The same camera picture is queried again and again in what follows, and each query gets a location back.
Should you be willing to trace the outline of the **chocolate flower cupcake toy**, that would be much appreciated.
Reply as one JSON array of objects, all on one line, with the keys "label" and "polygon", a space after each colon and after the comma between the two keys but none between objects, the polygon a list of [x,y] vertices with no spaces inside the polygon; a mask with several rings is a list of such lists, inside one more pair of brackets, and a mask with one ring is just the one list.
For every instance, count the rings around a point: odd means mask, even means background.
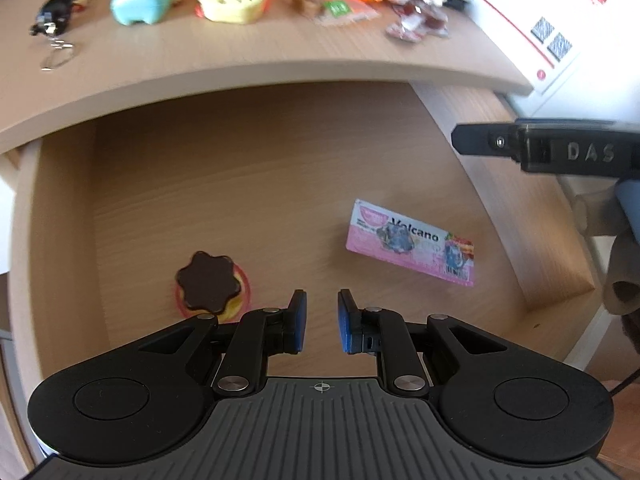
[{"label": "chocolate flower cupcake toy", "polygon": [[250,282],[228,256],[194,252],[175,281],[177,308],[185,318],[211,314],[219,323],[232,323],[250,310]]}]

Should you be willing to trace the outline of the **pink Volcano snack pack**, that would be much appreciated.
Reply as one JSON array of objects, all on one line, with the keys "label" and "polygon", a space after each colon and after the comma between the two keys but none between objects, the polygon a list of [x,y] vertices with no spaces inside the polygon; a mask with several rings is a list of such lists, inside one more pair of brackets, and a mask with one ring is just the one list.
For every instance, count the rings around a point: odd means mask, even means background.
[{"label": "pink Volcano snack pack", "polygon": [[474,285],[470,240],[364,200],[355,202],[346,248],[450,283]]}]

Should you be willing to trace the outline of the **red white candy wrapper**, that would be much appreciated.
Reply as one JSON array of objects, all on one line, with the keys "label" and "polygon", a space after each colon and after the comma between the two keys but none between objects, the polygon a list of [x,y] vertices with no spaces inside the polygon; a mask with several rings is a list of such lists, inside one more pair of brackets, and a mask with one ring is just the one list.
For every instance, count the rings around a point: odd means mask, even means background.
[{"label": "red white candy wrapper", "polygon": [[412,0],[403,6],[395,4],[397,20],[388,25],[385,33],[390,38],[418,44],[426,36],[448,38],[448,16],[439,7]]}]

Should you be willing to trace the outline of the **clear snack packet green label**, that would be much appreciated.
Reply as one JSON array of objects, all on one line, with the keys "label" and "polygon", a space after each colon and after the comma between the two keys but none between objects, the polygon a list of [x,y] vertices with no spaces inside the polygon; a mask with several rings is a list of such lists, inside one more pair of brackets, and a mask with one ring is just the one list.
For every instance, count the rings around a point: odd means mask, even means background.
[{"label": "clear snack packet green label", "polygon": [[360,0],[282,0],[293,11],[323,26],[344,26],[375,20],[377,10]]}]

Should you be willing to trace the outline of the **teal squishy toy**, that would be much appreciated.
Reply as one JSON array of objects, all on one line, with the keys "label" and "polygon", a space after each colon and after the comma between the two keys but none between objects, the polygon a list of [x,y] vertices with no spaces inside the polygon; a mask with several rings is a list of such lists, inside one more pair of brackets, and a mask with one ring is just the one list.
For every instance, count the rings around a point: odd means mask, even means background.
[{"label": "teal squishy toy", "polygon": [[111,12],[121,25],[136,23],[153,25],[159,22],[174,0],[111,0]]}]

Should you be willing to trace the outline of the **small cola bottle keychain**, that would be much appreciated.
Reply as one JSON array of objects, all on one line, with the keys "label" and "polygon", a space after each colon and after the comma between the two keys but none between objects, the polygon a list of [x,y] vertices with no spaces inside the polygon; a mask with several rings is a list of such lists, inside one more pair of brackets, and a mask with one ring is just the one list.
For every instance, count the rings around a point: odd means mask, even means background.
[{"label": "small cola bottle keychain", "polygon": [[52,72],[66,64],[75,55],[75,45],[64,38],[73,18],[84,12],[91,0],[48,0],[40,6],[30,36],[43,36],[49,41],[49,53],[40,64],[43,72]]}]

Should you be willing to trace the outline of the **cardboard tube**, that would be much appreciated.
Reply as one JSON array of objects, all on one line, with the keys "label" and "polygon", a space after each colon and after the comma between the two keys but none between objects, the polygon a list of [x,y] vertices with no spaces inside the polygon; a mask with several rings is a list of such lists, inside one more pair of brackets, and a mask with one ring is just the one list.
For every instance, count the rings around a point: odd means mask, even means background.
[{"label": "cardboard tube", "polygon": [[603,304],[612,315],[639,309],[640,256],[634,233],[627,230],[614,240],[603,285]]},{"label": "cardboard tube", "polygon": [[630,228],[614,186],[577,195],[572,211],[576,228],[583,236],[616,236]]}]

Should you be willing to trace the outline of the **white box red print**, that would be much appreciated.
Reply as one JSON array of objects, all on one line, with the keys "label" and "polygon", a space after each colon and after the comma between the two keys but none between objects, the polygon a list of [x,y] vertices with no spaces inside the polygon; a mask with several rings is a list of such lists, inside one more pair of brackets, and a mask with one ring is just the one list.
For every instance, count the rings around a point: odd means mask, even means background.
[{"label": "white box red print", "polygon": [[637,0],[473,0],[471,18],[542,96]]}]

